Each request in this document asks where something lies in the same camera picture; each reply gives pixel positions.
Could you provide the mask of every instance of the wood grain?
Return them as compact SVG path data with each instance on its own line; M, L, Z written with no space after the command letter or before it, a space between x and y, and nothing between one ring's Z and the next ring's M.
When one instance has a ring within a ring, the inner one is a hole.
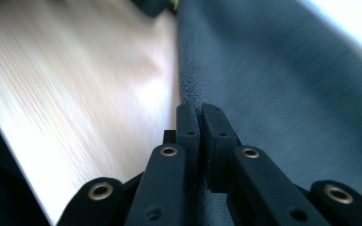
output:
M144 170L179 104L175 20L125 0L0 1L0 130L52 224Z

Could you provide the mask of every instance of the light wood surface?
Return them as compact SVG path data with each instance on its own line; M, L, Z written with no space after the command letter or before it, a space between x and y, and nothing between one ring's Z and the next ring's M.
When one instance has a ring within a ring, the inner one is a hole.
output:
M0 1L0 130L52 224L142 172L179 105L175 19L125 0Z

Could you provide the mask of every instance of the blue-gray fabric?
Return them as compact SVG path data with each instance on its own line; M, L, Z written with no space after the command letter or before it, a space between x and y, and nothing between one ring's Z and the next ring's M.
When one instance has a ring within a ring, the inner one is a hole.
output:
M293 0L183 0L177 18L182 102L221 107L296 185L362 194L362 60L327 23ZM232 225L204 199L203 224Z

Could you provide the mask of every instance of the gray cloth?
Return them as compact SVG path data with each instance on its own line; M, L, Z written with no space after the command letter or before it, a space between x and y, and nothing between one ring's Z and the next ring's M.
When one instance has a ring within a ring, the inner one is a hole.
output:
M221 107L296 185L362 194L362 60L341 38L292 0L183 0L177 17L182 102ZM202 224L232 225L224 197L205 193Z

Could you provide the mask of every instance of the wooden table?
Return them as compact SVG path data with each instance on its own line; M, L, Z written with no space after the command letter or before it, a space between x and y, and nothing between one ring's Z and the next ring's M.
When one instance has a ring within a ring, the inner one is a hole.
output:
M142 172L179 105L171 13L0 1L0 130L52 224L87 181Z

